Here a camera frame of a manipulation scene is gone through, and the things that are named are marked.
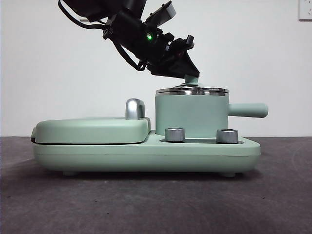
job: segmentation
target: stainless steel lid rim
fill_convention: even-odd
[[[156,91],[159,93],[171,93],[171,92],[218,92],[218,93],[229,93],[228,89],[217,88],[217,87],[203,87],[200,85],[187,85],[182,84],[173,88],[159,89]]]
[[[216,91],[174,91],[174,92],[156,92],[157,96],[162,95],[207,95],[207,96],[222,96],[227,97],[229,93]]]

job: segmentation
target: white wall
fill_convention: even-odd
[[[163,1],[149,0],[143,18]],[[312,22],[296,0],[174,0],[162,26],[195,37],[200,81],[230,89],[230,101],[264,102],[265,119],[230,117],[243,136],[312,136]],[[57,1],[1,1],[2,136],[29,136],[42,120],[123,116],[140,98],[155,127],[155,90],[182,80],[137,72],[100,30],[71,23]]]

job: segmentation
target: silver knob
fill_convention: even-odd
[[[237,144],[238,131],[235,129],[219,129],[216,131],[216,141],[223,144]]]
[[[184,128],[166,128],[165,141],[184,142],[185,141],[185,129]]]
[[[126,119],[145,118],[144,102],[137,98],[131,98],[126,103]]]

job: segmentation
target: gray tabletop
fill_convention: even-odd
[[[1,138],[1,233],[312,233],[312,137],[250,138],[255,170],[81,173],[39,166],[28,137]]]

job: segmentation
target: rubber foot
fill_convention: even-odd
[[[63,176],[76,176],[79,172],[63,172]]]
[[[223,177],[235,177],[235,173],[219,173]]]

